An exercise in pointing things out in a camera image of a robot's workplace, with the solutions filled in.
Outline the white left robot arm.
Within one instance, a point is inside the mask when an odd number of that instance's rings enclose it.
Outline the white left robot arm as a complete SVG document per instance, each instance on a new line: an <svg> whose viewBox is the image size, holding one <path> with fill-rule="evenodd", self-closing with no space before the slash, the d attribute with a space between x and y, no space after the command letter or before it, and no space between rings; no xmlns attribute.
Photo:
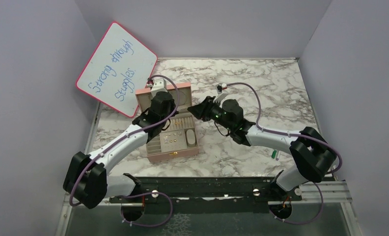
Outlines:
<svg viewBox="0 0 389 236"><path fill-rule="evenodd" d="M180 98L167 91L157 92L151 105L132 124L108 145L92 154L79 151L71 159L63 183L70 194L72 207L83 204L92 209L108 197L123 196L127 201L139 199L141 189L129 176L109 177L113 167L132 151L151 141L175 115Z"/></svg>

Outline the pink jewelry box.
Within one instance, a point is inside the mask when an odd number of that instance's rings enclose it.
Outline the pink jewelry box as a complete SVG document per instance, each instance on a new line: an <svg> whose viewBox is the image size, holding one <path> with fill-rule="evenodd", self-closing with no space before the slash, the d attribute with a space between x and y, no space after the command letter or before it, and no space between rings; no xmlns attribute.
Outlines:
<svg viewBox="0 0 389 236"><path fill-rule="evenodd" d="M146 144L147 159L152 163L199 153L194 116L187 110L192 106L191 83L177 83L176 86L180 97L177 105L178 114L166 123L166 130ZM165 144L163 134L170 131L182 131L183 135L179 141Z"/></svg>

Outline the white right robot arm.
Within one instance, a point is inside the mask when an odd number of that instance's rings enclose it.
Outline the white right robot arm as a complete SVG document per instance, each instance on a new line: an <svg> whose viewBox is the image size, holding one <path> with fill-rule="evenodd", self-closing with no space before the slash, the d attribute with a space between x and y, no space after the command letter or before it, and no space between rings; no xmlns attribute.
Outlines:
<svg viewBox="0 0 389 236"><path fill-rule="evenodd" d="M207 96L188 111L198 120L213 120L228 131L228 136L240 145L272 148L292 155L295 165L280 172L271 182L270 195L282 200L289 191L306 182L319 183L336 160L336 154L312 127L302 131L263 131L256 123L244 118L244 110L235 99L222 105Z"/></svg>

